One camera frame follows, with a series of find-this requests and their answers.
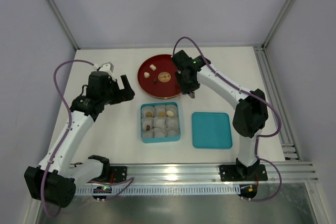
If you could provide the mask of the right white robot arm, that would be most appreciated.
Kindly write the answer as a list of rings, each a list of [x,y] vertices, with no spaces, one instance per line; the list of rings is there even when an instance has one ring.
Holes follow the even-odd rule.
[[[231,80],[220,79],[219,72],[208,59],[198,56],[189,57],[185,51],[174,53],[171,58],[177,68],[175,73],[182,94],[191,98],[201,85],[205,85],[234,109],[232,125],[239,135],[239,152],[234,165],[221,165],[221,180],[228,182],[267,181],[265,166],[255,153],[257,136],[262,132],[268,120],[265,94],[262,90],[243,92],[241,87]]]

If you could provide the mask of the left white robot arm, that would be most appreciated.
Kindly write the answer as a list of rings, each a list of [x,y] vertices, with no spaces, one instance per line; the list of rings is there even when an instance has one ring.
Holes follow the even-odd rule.
[[[70,163],[83,137],[103,112],[106,105],[130,101],[135,93],[127,76],[122,75],[123,89],[104,71],[89,75],[86,94],[76,97],[70,107],[70,119],[45,158],[37,167],[28,167],[24,173],[33,199],[61,208],[72,201],[77,188],[90,181],[108,182],[111,164],[108,158],[91,155],[81,165],[70,168]]]

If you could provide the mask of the cream oval chocolate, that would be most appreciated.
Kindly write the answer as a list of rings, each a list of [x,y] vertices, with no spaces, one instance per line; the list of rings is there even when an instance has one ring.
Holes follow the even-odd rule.
[[[170,117],[174,116],[174,113],[172,111],[167,111],[166,114],[167,114],[167,116],[170,116]]]

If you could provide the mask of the teal box lid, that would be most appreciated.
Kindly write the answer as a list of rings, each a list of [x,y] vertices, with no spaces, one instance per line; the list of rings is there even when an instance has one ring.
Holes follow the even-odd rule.
[[[192,144],[198,149],[231,149],[233,141],[229,115],[217,112],[194,112],[192,114]]]

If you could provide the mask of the metal tongs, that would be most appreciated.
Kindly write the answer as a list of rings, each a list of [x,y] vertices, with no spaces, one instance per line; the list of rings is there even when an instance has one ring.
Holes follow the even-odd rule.
[[[190,98],[195,99],[195,92],[189,92],[188,95],[190,96]]]

